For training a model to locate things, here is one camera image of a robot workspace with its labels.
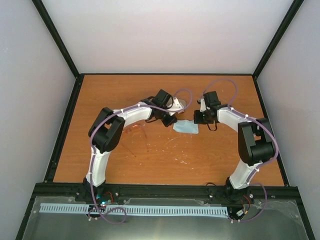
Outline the orange tinted sunglasses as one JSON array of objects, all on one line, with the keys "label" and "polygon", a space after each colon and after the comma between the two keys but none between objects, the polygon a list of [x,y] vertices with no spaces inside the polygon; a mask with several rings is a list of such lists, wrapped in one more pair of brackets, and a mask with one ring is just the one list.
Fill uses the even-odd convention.
[{"label": "orange tinted sunglasses", "polygon": [[149,152],[148,137],[141,123],[133,123],[125,127],[120,144],[135,158]]}]

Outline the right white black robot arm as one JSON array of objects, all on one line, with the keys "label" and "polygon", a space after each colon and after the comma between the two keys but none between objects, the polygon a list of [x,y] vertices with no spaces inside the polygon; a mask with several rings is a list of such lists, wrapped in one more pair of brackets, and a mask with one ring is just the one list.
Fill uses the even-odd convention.
[{"label": "right white black robot arm", "polygon": [[278,157],[279,146],[266,118],[254,118],[244,114],[229,104],[221,104],[215,91],[204,93],[197,100],[199,110],[195,110],[195,124],[209,126],[224,124],[237,132],[239,163],[235,171],[226,179],[224,198],[229,202],[238,201],[248,192],[253,177],[260,168]]}]

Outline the light blue cleaning cloth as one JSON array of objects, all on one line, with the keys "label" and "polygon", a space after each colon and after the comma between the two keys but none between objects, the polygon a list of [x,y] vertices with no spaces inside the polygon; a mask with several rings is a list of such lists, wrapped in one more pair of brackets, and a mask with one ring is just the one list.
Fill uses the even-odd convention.
[{"label": "light blue cleaning cloth", "polygon": [[192,120],[178,120],[173,124],[173,129],[178,133],[198,134],[199,127]]}]

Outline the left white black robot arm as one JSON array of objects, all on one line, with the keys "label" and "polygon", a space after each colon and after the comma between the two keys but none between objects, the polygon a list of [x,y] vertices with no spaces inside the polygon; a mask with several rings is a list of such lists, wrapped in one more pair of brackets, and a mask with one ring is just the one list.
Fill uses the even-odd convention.
[{"label": "left white black robot arm", "polygon": [[112,151],[120,142],[124,128],[139,121],[161,120],[165,127],[177,122],[176,113],[183,111],[184,105],[177,97],[160,90],[155,97],[145,98],[138,103],[111,110],[103,108],[92,124],[90,138],[91,159],[83,184],[86,195],[92,201],[103,198],[106,169]]}]

